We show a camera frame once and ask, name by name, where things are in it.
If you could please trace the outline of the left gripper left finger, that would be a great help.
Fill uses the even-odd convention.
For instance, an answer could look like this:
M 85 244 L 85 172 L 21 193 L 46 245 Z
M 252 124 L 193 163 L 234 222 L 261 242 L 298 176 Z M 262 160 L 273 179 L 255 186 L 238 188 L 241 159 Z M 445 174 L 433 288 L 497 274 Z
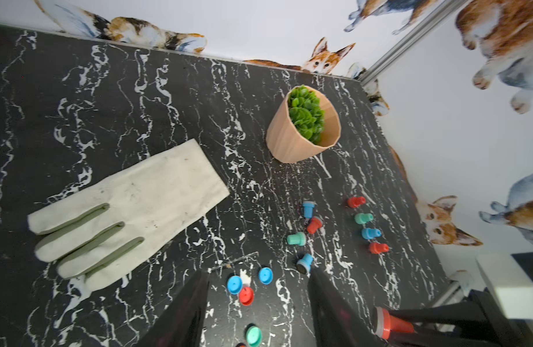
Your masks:
M 209 275 L 194 273 L 139 346 L 199 346 L 207 309 Z

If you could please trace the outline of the blue stamp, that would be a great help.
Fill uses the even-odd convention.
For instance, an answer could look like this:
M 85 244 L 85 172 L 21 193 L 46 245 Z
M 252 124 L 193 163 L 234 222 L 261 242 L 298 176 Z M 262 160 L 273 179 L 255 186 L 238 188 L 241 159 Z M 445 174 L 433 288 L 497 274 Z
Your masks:
M 305 219 L 313 218 L 316 203 L 313 201 L 304 200 L 302 206 L 303 206 L 304 218 Z
M 296 263 L 297 271 L 303 275 L 308 275 L 311 272 L 311 266 L 312 266 L 313 261 L 314 261 L 314 258 L 311 254 L 305 254 Z

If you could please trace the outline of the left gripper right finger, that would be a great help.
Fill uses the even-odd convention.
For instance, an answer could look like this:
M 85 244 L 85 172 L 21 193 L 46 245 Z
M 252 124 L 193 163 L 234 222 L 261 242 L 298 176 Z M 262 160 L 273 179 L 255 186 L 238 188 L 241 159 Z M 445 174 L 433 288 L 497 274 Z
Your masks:
M 384 345 L 318 268 L 310 272 L 308 296 L 318 346 Z

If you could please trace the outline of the blue stamp cap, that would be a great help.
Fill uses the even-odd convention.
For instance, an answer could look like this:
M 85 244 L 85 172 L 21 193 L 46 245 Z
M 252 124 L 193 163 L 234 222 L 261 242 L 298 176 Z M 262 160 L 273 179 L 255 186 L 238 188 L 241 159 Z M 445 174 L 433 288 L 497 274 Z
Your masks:
M 382 232 L 378 228 L 364 228 L 361 235 L 365 240 L 372 240 L 381 237 Z

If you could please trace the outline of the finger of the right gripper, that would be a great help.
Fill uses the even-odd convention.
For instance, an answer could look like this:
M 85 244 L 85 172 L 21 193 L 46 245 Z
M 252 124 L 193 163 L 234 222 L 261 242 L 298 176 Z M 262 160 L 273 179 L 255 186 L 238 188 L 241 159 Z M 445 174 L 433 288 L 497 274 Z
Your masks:
M 404 346 L 441 346 L 441 347 L 491 347 L 494 344 L 488 341 L 454 338 L 446 335 L 425 335 L 416 333 L 391 333 L 389 340 L 392 344 Z
M 460 302 L 424 309 L 390 310 L 389 314 L 408 322 L 468 325 L 486 323 L 484 311 L 474 302 Z

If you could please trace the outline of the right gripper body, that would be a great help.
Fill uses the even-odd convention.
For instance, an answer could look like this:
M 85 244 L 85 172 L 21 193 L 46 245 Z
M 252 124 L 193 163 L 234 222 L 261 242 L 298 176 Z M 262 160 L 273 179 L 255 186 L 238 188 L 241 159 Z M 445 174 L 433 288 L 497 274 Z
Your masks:
M 524 320 L 508 319 L 487 291 L 471 290 L 468 299 L 477 304 L 485 316 L 473 329 L 473 336 L 501 346 L 533 346 L 533 332 Z

